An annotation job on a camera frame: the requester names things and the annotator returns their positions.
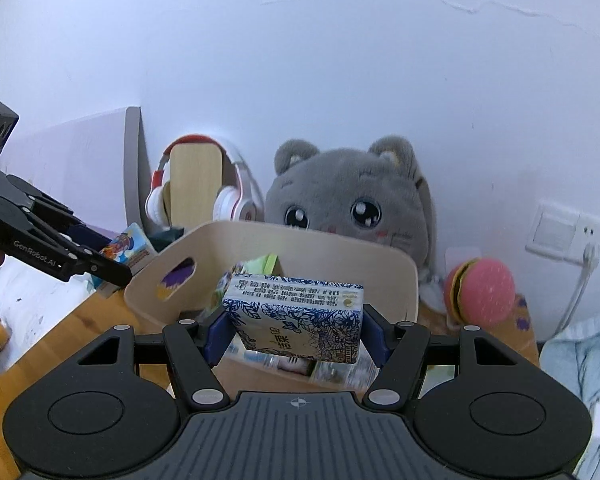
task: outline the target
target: headphones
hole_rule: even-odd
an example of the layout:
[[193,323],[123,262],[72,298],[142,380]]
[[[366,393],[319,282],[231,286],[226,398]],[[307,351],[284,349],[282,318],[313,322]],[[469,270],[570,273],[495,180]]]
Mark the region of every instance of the headphones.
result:
[[238,151],[224,139],[193,134],[180,137],[167,146],[160,159],[158,169],[154,171],[151,179],[151,192],[144,203],[144,210],[147,216],[156,224],[162,227],[170,227],[171,225],[164,203],[164,188],[169,185],[169,182],[162,184],[164,167],[169,161],[171,150],[178,144],[203,142],[215,144],[220,148],[222,154],[229,159],[229,162],[234,166],[238,185],[238,187],[224,186],[221,188],[214,203],[213,220],[255,220],[256,205],[251,197],[249,172]]

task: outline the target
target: plastic package inside basket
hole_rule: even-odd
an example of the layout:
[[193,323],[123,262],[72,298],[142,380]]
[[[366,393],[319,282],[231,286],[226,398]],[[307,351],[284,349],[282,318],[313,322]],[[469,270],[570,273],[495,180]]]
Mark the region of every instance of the plastic package inside basket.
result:
[[247,350],[352,364],[358,358],[363,287],[236,274],[222,306]]

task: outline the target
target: table surface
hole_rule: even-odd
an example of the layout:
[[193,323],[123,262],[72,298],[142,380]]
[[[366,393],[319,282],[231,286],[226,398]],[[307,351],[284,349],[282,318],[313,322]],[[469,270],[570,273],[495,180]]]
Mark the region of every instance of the table surface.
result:
[[[423,324],[428,325],[432,332],[439,332],[442,329],[440,318],[437,316],[439,315],[424,310],[418,321],[422,319]],[[0,375],[0,480],[14,480],[20,474],[2,437],[2,416],[11,401],[95,337],[111,326],[121,323],[129,324],[136,328],[137,333],[142,333],[141,321],[126,307],[121,292],[107,300],[93,294],[27,351],[16,364]],[[523,331],[524,338],[514,342],[515,344],[507,342],[507,338],[515,335],[516,330],[520,332],[521,326],[526,327]],[[538,364],[538,350],[535,344],[531,344],[535,343],[535,338],[530,328],[526,303],[522,306],[517,302],[512,316],[490,332]],[[217,375],[224,384],[222,370],[219,368],[221,367],[216,368],[220,372]],[[168,384],[164,365],[143,365],[140,373],[142,377],[161,386],[166,387]],[[224,373],[234,374],[235,371],[228,368]]]

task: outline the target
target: beige storage basket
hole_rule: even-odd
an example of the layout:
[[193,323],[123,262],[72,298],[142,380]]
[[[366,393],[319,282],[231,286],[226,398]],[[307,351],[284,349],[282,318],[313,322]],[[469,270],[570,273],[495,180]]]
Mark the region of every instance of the beige storage basket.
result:
[[[218,280],[237,262],[273,253],[284,276],[361,283],[365,303],[390,322],[416,321],[418,272],[402,251],[354,238],[260,222],[219,221],[201,225],[167,247],[134,276],[125,301],[148,329],[161,330],[183,310],[209,305]],[[166,300],[156,291],[163,277],[186,258],[193,274]]]

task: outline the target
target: silver screw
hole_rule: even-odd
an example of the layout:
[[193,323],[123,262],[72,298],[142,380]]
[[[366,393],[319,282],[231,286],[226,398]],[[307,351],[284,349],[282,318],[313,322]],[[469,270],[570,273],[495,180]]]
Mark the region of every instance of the silver screw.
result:
[[221,391],[214,388],[203,388],[196,391],[191,399],[198,404],[217,404],[224,398]]
[[374,390],[369,394],[369,400],[374,404],[380,406],[389,406],[395,404],[400,400],[400,394],[393,390]]

